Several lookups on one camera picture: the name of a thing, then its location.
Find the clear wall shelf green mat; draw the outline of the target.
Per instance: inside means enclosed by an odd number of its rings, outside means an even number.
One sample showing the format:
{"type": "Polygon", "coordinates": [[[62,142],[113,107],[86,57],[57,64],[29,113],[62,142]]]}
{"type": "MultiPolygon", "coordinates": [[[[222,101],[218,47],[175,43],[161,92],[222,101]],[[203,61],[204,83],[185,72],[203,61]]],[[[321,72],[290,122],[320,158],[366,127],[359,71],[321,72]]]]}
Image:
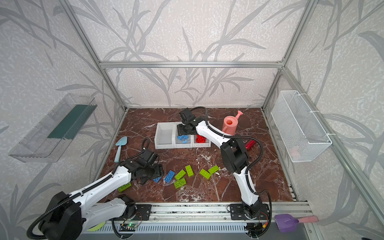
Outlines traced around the clear wall shelf green mat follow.
{"type": "Polygon", "coordinates": [[[56,163],[96,107],[94,97],[67,94],[9,156],[23,163],[56,163]]]}

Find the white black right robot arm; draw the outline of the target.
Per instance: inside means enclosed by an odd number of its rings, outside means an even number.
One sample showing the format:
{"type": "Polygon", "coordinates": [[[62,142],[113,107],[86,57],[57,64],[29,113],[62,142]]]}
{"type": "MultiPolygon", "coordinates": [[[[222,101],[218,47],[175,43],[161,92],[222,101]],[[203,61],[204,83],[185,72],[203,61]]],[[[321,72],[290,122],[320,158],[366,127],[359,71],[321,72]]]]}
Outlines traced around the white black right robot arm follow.
{"type": "Polygon", "coordinates": [[[199,135],[205,137],[221,151],[225,168],[230,171],[237,181],[245,215],[255,219],[260,212],[263,201],[252,181],[250,169],[258,163],[263,154],[262,143],[250,136],[232,136],[220,131],[208,121],[208,109],[205,107],[185,108],[179,112],[182,123],[177,125],[178,135],[199,135]],[[255,161],[249,162],[250,156],[243,139],[253,140],[259,144],[260,153],[255,161]]]}

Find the pink toy watering can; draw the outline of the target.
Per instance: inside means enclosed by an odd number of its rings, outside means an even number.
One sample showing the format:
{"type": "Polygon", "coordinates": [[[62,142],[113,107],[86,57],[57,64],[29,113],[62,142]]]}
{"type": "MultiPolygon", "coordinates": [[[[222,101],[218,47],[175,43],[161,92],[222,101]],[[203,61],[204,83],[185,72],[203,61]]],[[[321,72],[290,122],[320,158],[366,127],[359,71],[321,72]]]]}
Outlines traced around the pink toy watering can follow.
{"type": "Polygon", "coordinates": [[[227,116],[223,121],[222,131],[227,134],[233,136],[236,133],[237,126],[239,124],[239,117],[243,115],[243,112],[238,111],[238,114],[234,116],[227,116]]]}

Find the red lego brick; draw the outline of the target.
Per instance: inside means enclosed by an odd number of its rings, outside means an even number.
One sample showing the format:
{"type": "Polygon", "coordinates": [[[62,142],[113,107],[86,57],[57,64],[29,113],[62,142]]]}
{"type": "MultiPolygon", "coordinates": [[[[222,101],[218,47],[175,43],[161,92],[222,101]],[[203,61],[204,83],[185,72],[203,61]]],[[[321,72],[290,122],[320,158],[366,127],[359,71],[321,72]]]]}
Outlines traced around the red lego brick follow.
{"type": "Polygon", "coordinates": [[[196,135],[196,143],[200,143],[200,144],[202,144],[202,143],[205,143],[206,140],[207,140],[207,139],[206,139],[205,137],[200,136],[200,135],[196,135]]]}

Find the green lego brick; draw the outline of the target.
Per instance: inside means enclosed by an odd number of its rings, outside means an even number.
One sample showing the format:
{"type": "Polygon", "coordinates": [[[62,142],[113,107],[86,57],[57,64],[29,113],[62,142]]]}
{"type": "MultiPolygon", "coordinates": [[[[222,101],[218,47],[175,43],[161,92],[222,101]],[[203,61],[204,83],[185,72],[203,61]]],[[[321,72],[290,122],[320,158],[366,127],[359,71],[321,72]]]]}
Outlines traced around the green lego brick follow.
{"type": "Polygon", "coordinates": [[[187,171],[188,177],[194,176],[194,172],[193,172],[192,167],[190,165],[186,166],[186,171],[187,171]]]}
{"type": "Polygon", "coordinates": [[[207,180],[209,180],[211,178],[211,174],[208,171],[204,170],[204,169],[200,170],[200,175],[202,177],[204,177],[205,179],[207,179],[207,180]]]}
{"type": "Polygon", "coordinates": [[[179,189],[187,184],[187,181],[185,178],[181,178],[174,182],[175,189],[179,189]]]}
{"type": "Polygon", "coordinates": [[[181,170],[179,171],[176,175],[175,175],[175,179],[178,181],[180,179],[182,179],[184,176],[185,176],[186,172],[184,170],[181,170]]]}
{"type": "Polygon", "coordinates": [[[123,193],[125,190],[129,189],[132,186],[131,183],[122,185],[118,188],[119,193],[123,193]]]}
{"type": "Polygon", "coordinates": [[[220,168],[217,165],[215,165],[209,169],[209,173],[212,175],[212,174],[218,172],[219,170],[220,170],[220,168]]]}

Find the red handled tool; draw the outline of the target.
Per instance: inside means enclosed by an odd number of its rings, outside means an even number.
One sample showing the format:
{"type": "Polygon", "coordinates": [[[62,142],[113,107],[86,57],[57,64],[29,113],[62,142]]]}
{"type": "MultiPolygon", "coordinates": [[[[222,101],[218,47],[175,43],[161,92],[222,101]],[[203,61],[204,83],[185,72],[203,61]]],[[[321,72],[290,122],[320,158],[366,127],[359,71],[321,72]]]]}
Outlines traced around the red handled tool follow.
{"type": "Polygon", "coordinates": [[[245,143],[245,147],[247,150],[250,150],[254,145],[256,144],[256,141],[254,140],[249,140],[245,143]]]}

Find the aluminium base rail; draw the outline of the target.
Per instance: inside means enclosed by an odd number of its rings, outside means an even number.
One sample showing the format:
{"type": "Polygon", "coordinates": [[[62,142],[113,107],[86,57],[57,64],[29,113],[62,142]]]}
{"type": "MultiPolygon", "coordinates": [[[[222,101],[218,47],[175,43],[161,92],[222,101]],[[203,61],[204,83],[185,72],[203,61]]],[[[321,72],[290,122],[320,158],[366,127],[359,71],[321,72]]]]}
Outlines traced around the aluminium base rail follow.
{"type": "Polygon", "coordinates": [[[240,214],[240,208],[231,209],[230,202],[169,202],[150,203],[150,210],[142,209],[133,222],[143,223],[228,223],[265,221],[265,215],[290,214],[295,218],[312,216],[307,202],[273,202],[271,211],[263,211],[255,219],[240,214]]]}

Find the blue lego brick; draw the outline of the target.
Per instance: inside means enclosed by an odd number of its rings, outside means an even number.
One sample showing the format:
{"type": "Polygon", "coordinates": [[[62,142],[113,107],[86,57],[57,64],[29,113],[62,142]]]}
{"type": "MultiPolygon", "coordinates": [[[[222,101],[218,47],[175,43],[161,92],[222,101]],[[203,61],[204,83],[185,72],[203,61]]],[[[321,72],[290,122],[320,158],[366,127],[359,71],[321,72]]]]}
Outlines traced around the blue lego brick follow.
{"type": "Polygon", "coordinates": [[[182,144],[187,144],[190,142],[190,137],[188,135],[177,136],[177,139],[182,144]]]}
{"type": "Polygon", "coordinates": [[[153,181],[154,181],[155,183],[158,183],[162,178],[163,178],[163,177],[158,177],[158,178],[153,179],[153,181]]]}
{"type": "Polygon", "coordinates": [[[174,176],[175,176],[175,172],[170,170],[168,172],[168,174],[166,175],[164,182],[169,184],[172,181],[172,179],[174,178],[174,176]]]}

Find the light blue toy trowel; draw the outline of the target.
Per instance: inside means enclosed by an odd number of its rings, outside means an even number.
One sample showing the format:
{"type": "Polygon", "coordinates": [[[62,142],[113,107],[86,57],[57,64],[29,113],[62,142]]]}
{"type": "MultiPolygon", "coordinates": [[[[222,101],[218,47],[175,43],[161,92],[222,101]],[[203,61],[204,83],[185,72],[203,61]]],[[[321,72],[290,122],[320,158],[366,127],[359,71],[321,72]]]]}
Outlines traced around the light blue toy trowel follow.
{"type": "Polygon", "coordinates": [[[114,159],[115,163],[118,163],[120,161],[122,146],[125,146],[127,143],[128,143],[128,137],[126,137],[126,136],[120,138],[117,141],[116,146],[118,147],[118,149],[117,149],[115,159],[114,159]]]}

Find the white middle sorting bin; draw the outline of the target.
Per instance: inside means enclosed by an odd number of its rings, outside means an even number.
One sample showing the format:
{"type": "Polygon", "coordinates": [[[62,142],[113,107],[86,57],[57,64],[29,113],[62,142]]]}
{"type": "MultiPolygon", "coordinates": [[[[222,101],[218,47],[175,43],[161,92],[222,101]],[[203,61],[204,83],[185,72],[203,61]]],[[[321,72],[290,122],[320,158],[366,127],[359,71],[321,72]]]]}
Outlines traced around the white middle sorting bin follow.
{"type": "Polygon", "coordinates": [[[193,145],[193,136],[192,135],[179,136],[178,125],[181,123],[182,122],[175,122],[174,123],[173,137],[172,137],[174,148],[175,149],[192,148],[192,145],[193,145]]]}

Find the white right sorting bin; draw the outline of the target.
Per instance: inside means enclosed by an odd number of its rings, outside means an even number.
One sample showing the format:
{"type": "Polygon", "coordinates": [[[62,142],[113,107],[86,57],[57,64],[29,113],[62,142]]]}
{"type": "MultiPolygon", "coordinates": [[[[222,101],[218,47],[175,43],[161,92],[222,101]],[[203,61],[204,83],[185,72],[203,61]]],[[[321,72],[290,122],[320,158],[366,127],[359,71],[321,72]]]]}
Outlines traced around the white right sorting bin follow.
{"type": "Polygon", "coordinates": [[[211,142],[201,135],[191,135],[193,148],[210,148],[211,142]]]}

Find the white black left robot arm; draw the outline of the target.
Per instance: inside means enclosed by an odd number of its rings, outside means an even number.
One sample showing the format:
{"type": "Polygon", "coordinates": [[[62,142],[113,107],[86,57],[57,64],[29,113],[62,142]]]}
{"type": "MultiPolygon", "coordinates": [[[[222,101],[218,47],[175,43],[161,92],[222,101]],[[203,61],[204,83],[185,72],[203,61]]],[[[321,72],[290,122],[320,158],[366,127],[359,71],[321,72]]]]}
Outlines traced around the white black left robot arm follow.
{"type": "Polygon", "coordinates": [[[118,162],[109,174],[90,185],[70,194],[56,194],[45,213],[29,226],[27,237],[31,240],[76,240],[102,222],[133,218],[137,208],[131,198],[120,195],[104,204],[99,201],[133,180],[139,179],[144,185],[163,176],[162,165],[155,162],[158,155],[149,150],[149,144],[150,138],[146,137],[140,153],[118,162]]]}

